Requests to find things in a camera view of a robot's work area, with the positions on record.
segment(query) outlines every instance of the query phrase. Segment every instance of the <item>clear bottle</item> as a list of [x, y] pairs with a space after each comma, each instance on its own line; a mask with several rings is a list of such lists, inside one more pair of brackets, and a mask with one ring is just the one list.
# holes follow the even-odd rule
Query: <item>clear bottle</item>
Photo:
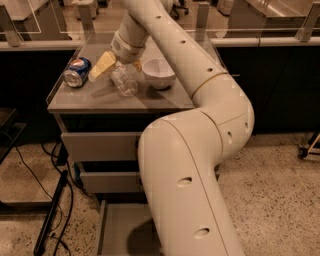
[[138, 91], [137, 81], [120, 61], [117, 61], [116, 68], [111, 73], [111, 79], [121, 97], [134, 96]]

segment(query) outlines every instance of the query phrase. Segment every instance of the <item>bowl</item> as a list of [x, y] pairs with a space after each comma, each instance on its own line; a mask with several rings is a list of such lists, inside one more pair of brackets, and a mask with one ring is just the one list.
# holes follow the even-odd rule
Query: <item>bowl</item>
[[143, 63], [142, 72], [145, 79], [154, 88], [161, 90], [173, 84], [176, 75], [166, 59], [151, 59]]

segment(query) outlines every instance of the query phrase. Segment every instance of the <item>blue can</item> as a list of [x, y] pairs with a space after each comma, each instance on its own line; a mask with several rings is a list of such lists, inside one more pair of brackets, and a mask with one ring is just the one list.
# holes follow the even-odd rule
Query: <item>blue can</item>
[[87, 79], [91, 68], [91, 62], [80, 57], [72, 61], [64, 74], [64, 81], [73, 88], [81, 87]]

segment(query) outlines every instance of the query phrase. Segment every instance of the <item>floor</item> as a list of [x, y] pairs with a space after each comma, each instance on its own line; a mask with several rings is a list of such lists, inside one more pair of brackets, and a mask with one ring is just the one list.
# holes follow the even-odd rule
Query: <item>floor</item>
[[[189, 2], [190, 14], [179, 20], [186, 29], [195, 26], [198, 4]], [[112, 0], [108, 8], [101, 8], [95, 28], [116, 30], [123, 12], [121, 1]], [[227, 22], [215, 7], [210, 7], [210, 12], [221, 21], [221, 26]], [[66, 8], [65, 15], [69, 26], [76, 31], [79, 21], [72, 16], [72, 8]], [[107, 21], [99, 24], [103, 18]], [[320, 157], [309, 155], [304, 160], [297, 157], [298, 145], [304, 145], [311, 135], [253, 135], [240, 152], [222, 163], [219, 185], [247, 256], [320, 255]], [[17, 149], [12, 149], [0, 165], [1, 201], [50, 200], [23, 162], [53, 195], [59, 174], [45, 151], [57, 154], [59, 146], [54, 148], [54, 143], [21, 145], [18, 150], [23, 161]], [[62, 240], [72, 255], [93, 255], [98, 205], [92, 197], [71, 186], [74, 206]], [[63, 190], [59, 203], [61, 210], [56, 215], [44, 255], [53, 255], [55, 238], [59, 236], [70, 208], [70, 191], [68, 186]], [[0, 255], [32, 255], [44, 218], [41, 214], [0, 216]], [[56, 255], [69, 253], [60, 246]]]

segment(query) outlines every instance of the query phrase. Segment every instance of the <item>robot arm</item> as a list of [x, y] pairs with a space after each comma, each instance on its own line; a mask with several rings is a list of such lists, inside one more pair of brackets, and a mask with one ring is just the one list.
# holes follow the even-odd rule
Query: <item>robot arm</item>
[[166, 256], [244, 255], [214, 168], [249, 139], [253, 109], [163, 3], [172, 1], [124, 0], [128, 12], [112, 42], [115, 55], [132, 62], [150, 34], [196, 106], [156, 120], [141, 136], [138, 160], [151, 214]]

